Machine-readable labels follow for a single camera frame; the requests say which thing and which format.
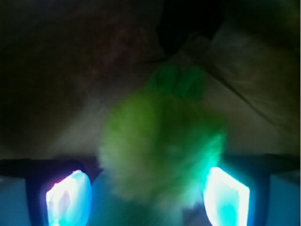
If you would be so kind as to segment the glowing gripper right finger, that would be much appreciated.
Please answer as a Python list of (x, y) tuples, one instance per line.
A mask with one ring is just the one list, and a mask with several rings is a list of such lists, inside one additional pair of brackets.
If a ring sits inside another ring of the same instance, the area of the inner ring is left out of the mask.
[(264, 226), (269, 197), (268, 155), (226, 155), (212, 167), (204, 190), (213, 226)]

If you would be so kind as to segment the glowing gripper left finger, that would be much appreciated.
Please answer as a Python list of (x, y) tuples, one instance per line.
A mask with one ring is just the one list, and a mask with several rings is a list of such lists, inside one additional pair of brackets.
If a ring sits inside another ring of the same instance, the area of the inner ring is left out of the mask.
[(26, 195), (33, 226), (85, 226), (91, 182), (80, 162), (30, 162)]

